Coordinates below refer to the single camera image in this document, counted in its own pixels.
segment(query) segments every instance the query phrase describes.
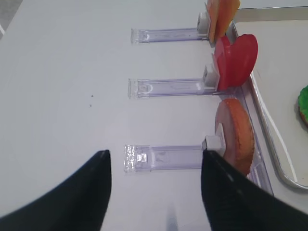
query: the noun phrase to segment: tray rim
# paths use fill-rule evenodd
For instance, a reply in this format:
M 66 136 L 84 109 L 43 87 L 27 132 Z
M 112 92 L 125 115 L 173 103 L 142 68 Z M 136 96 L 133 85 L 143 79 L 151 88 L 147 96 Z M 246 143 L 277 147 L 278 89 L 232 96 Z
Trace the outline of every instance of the tray rim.
M 236 38 L 238 37 L 236 23 L 262 22 L 262 21 L 289 21 L 289 20 L 308 20 L 308 6 L 238 9 L 231 23 L 231 31 L 233 33 L 233 36 Z M 299 184 L 298 182 L 295 182 L 294 180 L 289 178 L 282 168 L 282 165 L 280 163 L 276 151 L 274 139 L 270 131 L 269 123 L 267 121 L 267 116 L 265 110 L 261 105 L 259 90 L 254 77 L 254 71 L 250 75 L 249 86 L 250 86 L 250 91 L 253 95 L 254 103 L 256 105 L 258 117 L 260 118 L 259 121 L 265 133 L 265 139 L 267 142 L 267 146 L 269 148 L 269 154 L 272 161 L 274 162 L 273 166 L 275 171 L 278 173 L 280 179 L 288 186 L 291 186 L 293 188 L 308 190 L 308 186 Z

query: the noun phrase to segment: red heart-shaped object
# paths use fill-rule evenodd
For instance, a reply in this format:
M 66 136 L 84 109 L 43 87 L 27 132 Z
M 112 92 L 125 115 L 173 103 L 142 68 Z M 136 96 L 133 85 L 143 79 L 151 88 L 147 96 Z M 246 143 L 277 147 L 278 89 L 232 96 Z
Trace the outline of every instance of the red heart-shaped object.
M 218 90 L 245 83 L 254 69 L 257 54 L 258 43 L 254 35 L 241 35 L 232 45 L 227 36 L 219 38 L 214 53 L 220 75 Z

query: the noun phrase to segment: green object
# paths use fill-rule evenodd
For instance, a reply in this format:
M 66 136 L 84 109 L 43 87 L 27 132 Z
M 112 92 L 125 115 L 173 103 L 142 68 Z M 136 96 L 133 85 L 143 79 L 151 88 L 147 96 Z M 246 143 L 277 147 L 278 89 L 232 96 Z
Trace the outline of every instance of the green object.
M 308 121 L 308 86 L 303 88 L 298 97 L 299 111 L 304 114 L 306 121 Z

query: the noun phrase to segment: orange cookie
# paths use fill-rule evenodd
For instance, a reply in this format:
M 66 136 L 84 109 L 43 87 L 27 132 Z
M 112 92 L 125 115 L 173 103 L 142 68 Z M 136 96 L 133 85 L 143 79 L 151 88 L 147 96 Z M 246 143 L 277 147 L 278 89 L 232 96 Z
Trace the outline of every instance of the orange cookie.
M 224 159 L 247 175 L 255 152 L 255 138 L 249 116 L 237 99 L 226 99 L 219 104 L 215 130 L 220 123 L 226 141 Z

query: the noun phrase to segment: red cookie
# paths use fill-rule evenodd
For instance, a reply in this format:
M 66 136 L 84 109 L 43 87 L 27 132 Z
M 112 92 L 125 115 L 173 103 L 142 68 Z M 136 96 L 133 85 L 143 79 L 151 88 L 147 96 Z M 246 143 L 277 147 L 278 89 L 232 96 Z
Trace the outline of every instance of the red cookie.
M 219 123 L 222 124 L 226 141 L 223 158 L 247 175 L 255 152 L 255 138 L 249 116 L 237 99 L 226 99 L 219 104 L 215 129 Z

